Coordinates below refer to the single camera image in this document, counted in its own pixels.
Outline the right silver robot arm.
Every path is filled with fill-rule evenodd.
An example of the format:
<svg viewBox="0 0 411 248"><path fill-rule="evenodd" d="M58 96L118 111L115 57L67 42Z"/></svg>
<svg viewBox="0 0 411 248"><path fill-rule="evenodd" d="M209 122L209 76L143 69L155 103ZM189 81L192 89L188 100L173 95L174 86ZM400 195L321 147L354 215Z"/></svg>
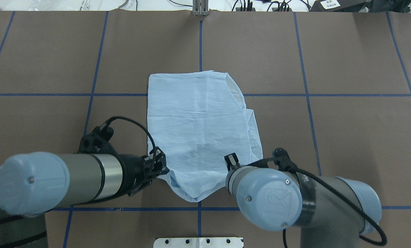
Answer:
<svg viewBox="0 0 411 248"><path fill-rule="evenodd" d="M241 165L235 153L225 157L226 188L243 216L257 227L282 232L300 228L302 248L358 248L360 240L383 247L388 238L379 225L382 206L364 182L316 176L298 168L286 150Z"/></svg>

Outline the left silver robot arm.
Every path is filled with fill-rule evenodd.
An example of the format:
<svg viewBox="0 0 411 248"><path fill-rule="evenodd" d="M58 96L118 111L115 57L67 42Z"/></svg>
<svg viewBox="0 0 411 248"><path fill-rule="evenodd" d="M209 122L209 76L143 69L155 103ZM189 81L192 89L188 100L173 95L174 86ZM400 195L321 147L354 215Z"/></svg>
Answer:
<svg viewBox="0 0 411 248"><path fill-rule="evenodd" d="M168 173L164 153L16 154L0 166L0 248L48 247L45 214L132 196Z"/></svg>

